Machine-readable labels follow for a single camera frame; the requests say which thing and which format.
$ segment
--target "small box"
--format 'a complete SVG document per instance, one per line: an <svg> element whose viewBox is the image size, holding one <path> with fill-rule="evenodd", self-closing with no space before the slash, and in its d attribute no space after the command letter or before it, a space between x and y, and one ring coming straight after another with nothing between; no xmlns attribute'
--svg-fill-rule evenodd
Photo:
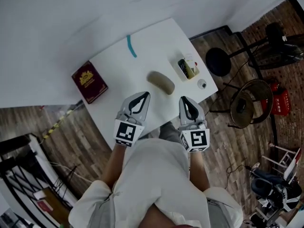
<svg viewBox="0 0 304 228"><path fill-rule="evenodd" d="M108 86L90 61L83 64L72 75L72 79L88 104L91 104L108 89Z"/></svg>

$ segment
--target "fan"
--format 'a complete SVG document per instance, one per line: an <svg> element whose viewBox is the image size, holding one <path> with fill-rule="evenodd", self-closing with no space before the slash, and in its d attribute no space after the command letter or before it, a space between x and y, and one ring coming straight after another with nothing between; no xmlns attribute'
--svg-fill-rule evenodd
<svg viewBox="0 0 304 228"><path fill-rule="evenodd" d="M242 48L230 55L220 48L212 48L206 54L208 69L217 76L230 72L230 59L251 48L260 46L253 52L254 61L249 57L248 64L261 70L286 66L304 59L304 35L286 37L278 23L266 26L267 37Z"/></svg>

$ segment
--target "person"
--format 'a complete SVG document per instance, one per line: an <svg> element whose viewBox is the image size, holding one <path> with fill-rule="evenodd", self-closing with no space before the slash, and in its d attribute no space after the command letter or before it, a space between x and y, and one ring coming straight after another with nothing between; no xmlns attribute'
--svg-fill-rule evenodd
<svg viewBox="0 0 304 228"><path fill-rule="evenodd" d="M159 138L116 145L101 180L69 215L74 228L238 228L242 221L228 192L210 187L200 152L190 154L189 169L171 122L160 127Z"/></svg>

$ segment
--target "white t-shirt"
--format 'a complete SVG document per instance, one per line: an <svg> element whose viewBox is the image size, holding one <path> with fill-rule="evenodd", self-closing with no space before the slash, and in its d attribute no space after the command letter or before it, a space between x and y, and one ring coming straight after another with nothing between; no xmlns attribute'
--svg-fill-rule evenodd
<svg viewBox="0 0 304 228"><path fill-rule="evenodd" d="M242 209L226 190L201 192L189 181L188 155L181 144L141 140L127 148L123 162L113 191L97 180L76 203L69 215L74 228L137 228L152 204L176 225L210 228L207 199L224 204L230 226L241 225Z"/></svg>

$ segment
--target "wooden floor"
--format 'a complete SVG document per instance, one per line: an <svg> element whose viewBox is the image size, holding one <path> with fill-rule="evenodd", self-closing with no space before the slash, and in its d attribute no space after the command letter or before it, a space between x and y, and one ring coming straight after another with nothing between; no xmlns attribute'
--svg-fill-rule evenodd
<svg viewBox="0 0 304 228"><path fill-rule="evenodd" d="M205 60L206 52L212 47L219 47L231 53L241 48L235 36L229 36L225 30L209 33L192 41L198 53ZM232 59L232 69L225 77L213 76L219 90L222 83L228 82L247 61L247 55L242 54ZM257 78L255 71L245 65L231 82L242 86L245 82ZM207 112L209 106L219 96L212 106L213 109L227 109L234 89L226 88L203 101L201 106ZM22 134L34 133L38 137L52 127L69 106L46 107L19 107L0 109L0 141L4 141ZM245 129L228 128L230 123L228 114L208 113L208 127L210 129L210 148L203 153L208 176L214 186L225 187L227 184L226 169L231 166L253 165L261 161L261 155L268 155L267 142L272 140L270 119L261 124L251 125ZM73 112L57 128L51 136L43 142L43 148L51 161L73 168L76 172L91 181L100 178L105 164L111 154L102 135L95 126L84 106ZM268 163L262 162L262 168L268 169ZM56 167L58 171L67 174L68 170ZM77 176L71 180L74 191L81 195L89 186ZM256 206L255 196L250 191L248 171L240 167L231 174L228 182L228 192L242 205L245 214L250 214Z"/></svg>

